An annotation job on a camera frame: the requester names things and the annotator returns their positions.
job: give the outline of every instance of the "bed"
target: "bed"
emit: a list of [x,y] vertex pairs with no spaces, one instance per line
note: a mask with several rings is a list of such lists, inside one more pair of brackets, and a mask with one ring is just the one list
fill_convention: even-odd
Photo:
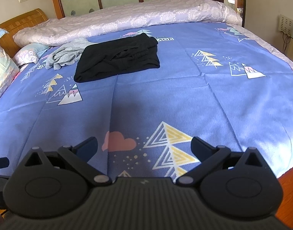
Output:
[[[222,4],[199,0],[190,10],[196,0],[177,2],[96,11],[81,17],[91,25],[80,25],[83,30],[76,28],[77,18],[63,27],[65,19],[45,22],[40,9],[3,23],[10,33],[0,44],[11,57],[20,49],[12,40],[20,29],[15,40],[21,47],[41,41],[53,48],[0,98],[0,157],[11,163],[0,174],[10,175],[31,147],[52,151],[95,136],[99,151],[89,164],[110,177],[175,180],[200,163],[190,150],[192,137],[199,136],[233,151],[257,147],[284,189],[277,217],[293,227],[293,63],[227,24],[240,23]],[[98,22],[103,18],[111,21]],[[46,32],[49,27],[55,33]],[[159,69],[75,83],[76,64],[45,68],[47,56],[74,38],[100,43],[141,33],[157,39]]]

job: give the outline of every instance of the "ribbed black surface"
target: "ribbed black surface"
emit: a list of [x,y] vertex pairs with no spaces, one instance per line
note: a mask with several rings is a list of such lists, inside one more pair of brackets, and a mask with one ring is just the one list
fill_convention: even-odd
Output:
[[5,230],[287,230],[276,218],[243,222],[221,217],[199,200],[195,191],[170,178],[119,178],[92,191],[89,199],[67,215],[49,220],[14,216]]

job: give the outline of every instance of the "wooden bed frame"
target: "wooden bed frame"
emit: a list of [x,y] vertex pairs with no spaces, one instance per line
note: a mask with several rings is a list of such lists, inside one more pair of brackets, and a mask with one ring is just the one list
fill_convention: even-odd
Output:
[[[37,8],[0,24],[0,28],[9,32],[0,39],[1,47],[10,57],[13,57],[20,50],[14,43],[13,35],[25,27],[33,27],[45,21],[47,21],[47,16]],[[284,197],[276,217],[288,227],[293,228],[293,168],[282,175],[279,182],[283,188]]]

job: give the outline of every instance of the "yellow triangle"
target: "yellow triangle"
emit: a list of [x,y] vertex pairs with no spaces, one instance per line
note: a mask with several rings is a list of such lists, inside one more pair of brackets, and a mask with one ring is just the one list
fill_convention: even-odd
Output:
[[176,176],[177,176],[177,177],[180,177],[180,176],[186,174],[187,171],[184,170],[184,169],[181,168],[181,167],[177,167],[177,169],[175,170],[175,173],[176,173]]
[[212,62],[216,67],[219,67],[219,66],[223,66],[222,64],[220,64],[219,62]]
[[46,91],[46,92],[48,93],[48,92],[51,92],[52,90],[53,90],[53,88],[52,88],[51,86],[49,86],[49,87],[47,88],[47,91]]
[[187,134],[179,131],[178,129],[173,128],[172,126],[166,123],[164,123],[164,126],[170,144],[178,144],[191,141],[191,136],[188,136]]
[[61,76],[59,73],[55,75],[55,77],[53,79],[60,79],[63,78],[63,76]]
[[176,165],[178,165],[178,166],[199,162],[199,160],[196,159],[195,157],[187,154],[186,152],[184,152],[174,146],[171,146],[171,150],[172,150],[171,153],[172,153],[173,159],[174,159]]
[[204,54],[205,56],[215,56],[214,54],[212,53],[207,53],[207,52],[204,52],[204,51],[201,51],[202,54]]
[[214,58],[212,58],[212,57],[207,57],[207,59],[208,59],[209,61],[211,61],[211,62],[213,62],[213,61],[218,61],[217,59],[214,59]]
[[56,81],[53,79],[51,80],[50,84],[49,85],[57,85]]

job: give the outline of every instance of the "gray clothing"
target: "gray clothing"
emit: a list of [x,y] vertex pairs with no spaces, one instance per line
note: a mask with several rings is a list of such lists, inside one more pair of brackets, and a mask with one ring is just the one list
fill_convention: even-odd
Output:
[[70,43],[63,44],[48,56],[45,68],[50,69],[54,66],[54,70],[59,70],[65,65],[74,64],[80,59],[84,49],[92,44],[95,43],[89,42],[85,38],[78,38]]

